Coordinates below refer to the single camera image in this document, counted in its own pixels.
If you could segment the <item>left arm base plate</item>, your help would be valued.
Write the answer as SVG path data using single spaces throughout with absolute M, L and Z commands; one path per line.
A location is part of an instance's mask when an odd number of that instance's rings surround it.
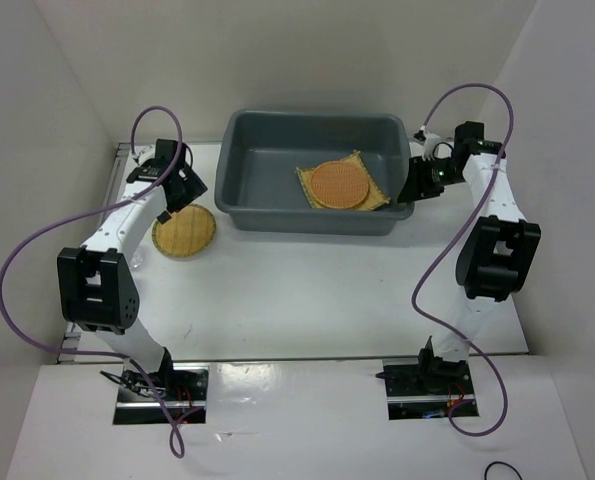
M 207 363 L 178 363 L 174 365 L 180 381 L 169 388 L 156 383 L 172 418 L 182 424 L 203 424 L 206 421 L 206 400 L 210 366 Z M 166 424 L 167 419 L 153 390 L 141 375 L 132 371 L 100 374 L 114 383 L 117 389 L 114 425 Z

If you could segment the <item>round orange woven tray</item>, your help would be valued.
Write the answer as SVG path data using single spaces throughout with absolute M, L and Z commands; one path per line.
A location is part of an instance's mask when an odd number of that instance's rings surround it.
M 368 196 L 367 175 L 357 166 L 343 161 L 329 161 L 317 166 L 310 177 L 312 195 L 331 209 L 352 209 Z

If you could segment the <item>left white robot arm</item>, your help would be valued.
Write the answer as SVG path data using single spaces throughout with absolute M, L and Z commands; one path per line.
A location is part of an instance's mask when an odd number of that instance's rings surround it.
M 157 400 L 170 396 L 184 376 L 139 319 L 140 297 L 129 261 L 153 224 L 169 223 L 207 191 L 192 162 L 186 144 L 157 140 L 126 180 L 121 199 L 127 204 L 111 212 L 80 247 L 64 248 L 57 257 L 65 319 L 136 361 L 144 370 L 140 387 Z

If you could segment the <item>round bamboo tray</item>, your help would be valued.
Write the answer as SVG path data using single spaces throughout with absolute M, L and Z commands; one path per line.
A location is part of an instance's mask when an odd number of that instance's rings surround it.
M 215 238 L 217 223 L 214 215 L 204 206 L 191 204 L 174 213 L 152 228 L 155 248 L 164 256 L 185 259 L 201 253 Z

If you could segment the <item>rectangular woven bamboo mat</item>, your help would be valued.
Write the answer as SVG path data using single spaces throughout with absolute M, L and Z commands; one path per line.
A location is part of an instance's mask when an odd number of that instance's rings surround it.
M 369 187 L 370 187 L 368 196 L 357 207 L 354 207 L 352 209 L 332 209 L 332 210 L 375 211 L 378 208 L 381 208 L 390 202 L 390 198 L 380 189 L 380 187 L 377 185 L 376 181 L 374 180 L 374 178 L 372 177 L 372 175 L 369 173 L 368 169 L 364 165 L 364 162 L 361 158 L 361 153 L 359 151 L 353 151 L 350 155 L 348 155 L 344 158 L 341 158 L 338 160 L 331 160 L 331 161 L 343 161 L 343 162 L 353 164 L 353 165 L 359 167 L 367 175 L 368 181 L 369 181 Z M 331 208 L 327 208 L 327 207 L 321 205 L 315 199 L 315 197 L 312 195 L 310 187 L 309 187 L 309 180 L 310 180 L 311 174 L 317 166 L 311 167 L 311 168 L 297 168 L 296 174 L 297 174 L 298 180 L 300 182 L 300 185 L 302 187 L 302 190 L 304 192 L 304 195 L 305 195 L 309 205 L 315 209 L 331 209 Z

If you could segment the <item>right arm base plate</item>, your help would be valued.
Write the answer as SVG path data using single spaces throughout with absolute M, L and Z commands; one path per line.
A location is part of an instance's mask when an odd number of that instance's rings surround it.
M 390 420 L 444 419 L 453 406 L 454 417 L 479 415 L 468 367 L 456 377 L 422 381 L 416 360 L 387 359 L 375 377 L 383 381 Z

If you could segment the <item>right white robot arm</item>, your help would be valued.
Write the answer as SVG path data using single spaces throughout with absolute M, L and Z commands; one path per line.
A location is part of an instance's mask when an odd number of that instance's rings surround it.
M 456 243 L 458 290 L 449 329 L 439 339 L 427 341 L 415 369 L 418 387 L 436 394 L 463 379 L 471 341 L 496 307 L 523 288 L 541 228 L 519 209 L 507 177 L 506 153 L 501 143 L 485 139 L 482 123 L 457 126 L 446 145 L 447 157 L 436 153 L 444 143 L 438 135 L 420 129 L 414 138 L 423 152 L 409 162 L 400 201 L 435 198 L 448 185 L 466 183 L 478 210 Z

